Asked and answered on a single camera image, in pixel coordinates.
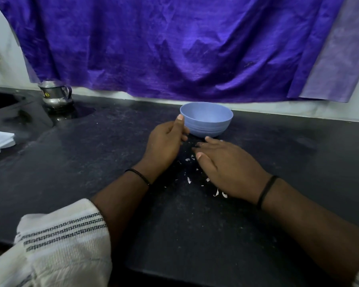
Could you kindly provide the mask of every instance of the white wall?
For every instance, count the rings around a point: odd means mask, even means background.
[[[38,89],[37,85],[29,82],[29,77],[21,49],[10,29],[10,26],[0,12],[0,87],[20,89]],[[73,89],[75,94],[90,96],[106,96],[119,99],[135,99],[143,101],[162,102],[169,104],[184,104],[186,101],[171,101],[162,99],[134,98],[125,92],[93,91],[83,87]],[[340,119],[359,121],[359,83],[348,103],[330,101],[298,101],[249,104],[225,104],[231,109],[265,112],[284,115],[298,115],[323,119]]]

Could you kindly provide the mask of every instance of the bowl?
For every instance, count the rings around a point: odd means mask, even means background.
[[[200,138],[222,134],[233,118],[229,108],[212,102],[190,102],[183,105],[180,112],[190,133]]]

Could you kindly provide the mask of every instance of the metal jug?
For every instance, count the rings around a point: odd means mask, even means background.
[[[38,84],[43,92],[43,101],[46,106],[61,109],[73,104],[72,88],[58,80],[44,80]]]

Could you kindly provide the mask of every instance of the black bracelet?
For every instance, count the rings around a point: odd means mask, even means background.
[[[126,170],[125,170],[125,172],[127,172],[127,171],[132,171],[132,172],[134,172],[134,173],[137,174],[139,177],[141,177],[141,178],[146,182],[146,184],[147,184],[148,186],[150,186],[150,182],[148,181],[148,179],[147,179],[145,176],[143,176],[141,173],[139,173],[137,170],[134,170],[133,168],[129,168],[129,169],[126,169]]]
[[[262,203],[264,201],[264,198],[265,198],[266,194],[269,192],[269,190],[271,189],[271,187],[273,186],[273,184],[277,178],[279,178],[277,175],[273,175],[269,179],[269,181],[266,183],[266,186],[264,187],[261,195],[259,196],[258,203],[256,204],[256,208],[258,208],[258,209],[262,208]]]

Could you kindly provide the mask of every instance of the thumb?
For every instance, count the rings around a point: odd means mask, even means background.
[[[198,164],[201,166],[206,175],[213,180],[213,177],[217,174],[217,168],[215,167],[213,161],[203,152],[197,152],[196,158]]]
[[[177,119],[174,121],[173,128],[170,131],[170,135],[176,136],[179,139],[181,139],[184,125],[185,125],[185,119],[183,115],[179,114],[177,116]]]

